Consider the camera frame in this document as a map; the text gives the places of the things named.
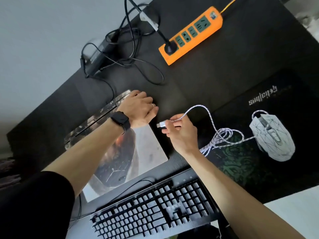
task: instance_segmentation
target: hand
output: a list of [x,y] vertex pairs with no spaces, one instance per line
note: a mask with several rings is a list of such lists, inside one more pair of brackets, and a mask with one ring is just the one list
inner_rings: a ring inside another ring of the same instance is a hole
[[[171,117],[170,120],[176,120],[182,115],[183,114],[175,115]],[[189,120],[187,115],[174,123],[166,120],[165,126],[167,129],[163,129],[162,133],[165,133],[166,136],[171,139],[173,147],[180,155],[186,157],[187,155],[199,152],[197,143],[197,128]]]
[[130,119],[131,128],[141,127],[149,124],[157,115],[159,108],[152,102],[153,98],[147,97],[144,91],[134,90],[117,110],[123,112]]

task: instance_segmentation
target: mechanical keyboard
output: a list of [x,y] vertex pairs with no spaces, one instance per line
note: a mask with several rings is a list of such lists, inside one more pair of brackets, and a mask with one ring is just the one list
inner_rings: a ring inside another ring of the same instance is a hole
[[166,238],[217,218],[213,199],[188,169],[101,209],[91,222],[98,239]]

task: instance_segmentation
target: black sleeve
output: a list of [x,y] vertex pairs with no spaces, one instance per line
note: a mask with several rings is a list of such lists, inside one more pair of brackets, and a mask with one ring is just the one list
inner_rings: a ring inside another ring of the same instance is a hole
[[0,201],[1,238],[65,238],[74,191],[63,176],[40,172]]

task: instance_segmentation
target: power strip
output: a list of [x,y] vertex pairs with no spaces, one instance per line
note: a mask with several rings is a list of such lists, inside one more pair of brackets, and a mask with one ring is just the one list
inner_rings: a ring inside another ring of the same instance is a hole
[[210,7],[170,39],[170,41],[175,41],[177,43],[177,50],[175,53],[171,55],[167,54],[164,50],[165,44],[159,47],[159,51],[166,63],[171,65],[181,56],[219,30],[222,25],[223,18],[221,14],[216,8]]

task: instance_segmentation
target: white gaming mouse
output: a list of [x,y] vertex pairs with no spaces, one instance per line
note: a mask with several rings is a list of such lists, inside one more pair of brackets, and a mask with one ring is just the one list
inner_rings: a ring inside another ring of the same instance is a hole
[[295,144],[277,116],[261,114],[260,118],[253,117],[249,127],[253,131],[259,148],[267,152],[269,157],[279,162],[287,161],[292,157]]

